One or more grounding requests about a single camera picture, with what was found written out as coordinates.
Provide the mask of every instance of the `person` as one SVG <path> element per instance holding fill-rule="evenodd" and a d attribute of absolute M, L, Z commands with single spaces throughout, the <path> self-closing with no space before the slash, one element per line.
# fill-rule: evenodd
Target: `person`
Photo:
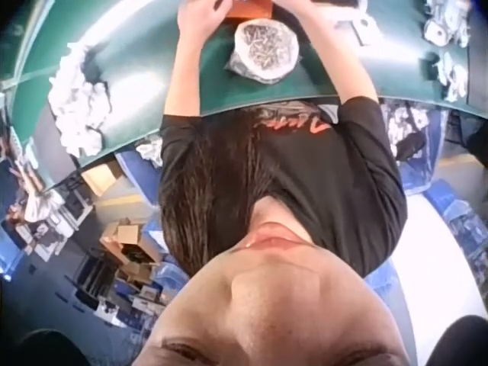
<path fill-rule="evenodd" d="M 64 205 L 64 198 L 56 189 L 42 192 L 43 183 L 29 163 L 25 166 L 16 160 L 17 170 L 10 173 L 18 179 L 17 199 L 7 211 L 5 219 L 12 225 L 36 223 L 47 219 Z"/>
<path fill-rule="evenodd" d="M 406 199 L 373 83 L 310 0 L 274 0 L 310 38 L 341 105 L 200 117 L 201 51 L 232 0 L 187 0 L 161 134 L 169 251 L 191 276 L 135 364 L 408 364 L 363 277 L 391 254 Z"/>

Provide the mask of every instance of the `sleeve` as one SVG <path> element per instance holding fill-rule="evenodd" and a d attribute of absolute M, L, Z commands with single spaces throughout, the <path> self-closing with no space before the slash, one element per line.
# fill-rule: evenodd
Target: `sleeve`
<path fill-rule="evenodd" d="M 353 98 L 339 107 L 338 118 L 335 130 L 364 160 L 384 213 L 385 239 L 395 246 L 406 222 L 406 199 L 380 105 L 370 98 Z"/>
<path fill-rule="evenodd" d="M 188 151 L 197 133 L 201 117 L 182 117 L 165 114 L 159 134 L 162 138 L 161 159 L 164 175 L 167 175 L 175 164 Z"/>

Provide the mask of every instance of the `light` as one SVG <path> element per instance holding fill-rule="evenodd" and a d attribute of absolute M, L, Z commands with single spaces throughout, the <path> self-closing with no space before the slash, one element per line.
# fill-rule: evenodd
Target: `light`
<path fill-rule="evenodd" d="M 93 47 L 109 36 L 133 14 L 153 0 L 123 0 L 102 15 L 79 40 L 80 44 Z"/>
<path fill-rule="evenodd" d="M 110 88 L 114 109 L 104 122 L 103 129 L 110 129 L 111 125 L 117 126 L 121 120 L 137 114 L 160 95 L 163 87 L 161 76 L 153 72 L 132 74 L 114 82 Z"/>

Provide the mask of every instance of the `black t-shirt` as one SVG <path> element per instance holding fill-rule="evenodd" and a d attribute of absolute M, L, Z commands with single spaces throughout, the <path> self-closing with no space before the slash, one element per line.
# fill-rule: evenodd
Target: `black t-shirt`
<path fill-rule="evenodd" d="M 406 221 L 406 199 L 378 103 L 353 98 L 325 115 L 260 124 L 262 148 L 274 169 L 278 198 L 315 244 L 334 252 L 361 276 L 393 251 Z M 164 180 L 172 179 L 205 117 L 164 116 Z"/>

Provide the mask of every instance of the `desk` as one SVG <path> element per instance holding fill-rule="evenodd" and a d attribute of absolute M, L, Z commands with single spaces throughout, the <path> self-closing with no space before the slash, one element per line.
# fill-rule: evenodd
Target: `desk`
<path fill-rule="evenodd" d="M 32 71 L 35 63 L 42 69 L 59 61 L 68 52 L 66 42 L 79 39 L 90 21 L 100 17 L 115 2 L 111 0 L 102 6 L 92 0 L 70 5 L 80 7 L 79 14 L 73 7 L 69 8 L 68 14 L 61 12 L 59 8 L 66 5 L 57 2 L 31 52 L 45 56 L 39 60 L 29 57 L 26 71 Z M 109 85 L 113 113 L 101 127 L 104 149 L 98 156 L 81 158 L 81 166 L 158 130 L 178 39 L 175 21 L 178 3 L 150 2 L 117 29 L 107 43 L 98 47 L 88 70 L 100 69 L 101 78 Z M 358 49 L 358 53 L 380 96 L 425 101 L 488 117 L 488 111 L 474 110 L 466 100 L 453 104 L 441 100 L 440 84 L 429 80 L 427 73 L 435 54 L 449 51 L 456 63 L 467 66 L 467 50 L 454 44 L 439 49 L 423 40 L 426 16 L 422 2 L 371 0 L 368 14 L 377 21 L 385 44 Z M 72 23 L 74 25 L 66 29 L 59 28 L 60 24 Z M 336 95 L 318 56 L 306 42 L 300 45 L 300 64 L 276 85 L 260 85 L 224 70 L 232 49 L 233 29 L 230 26 L 221 27 L 205 47 L 201 59 L 204 114 L 265 101 Z M 12 121 L 23 142 L 34 130 L 32 124 L 46 102 L 51 73 L 39 75 L 18 87 Z M 29 108 L 25 108 L 25 101 L 29 101 Z"/>

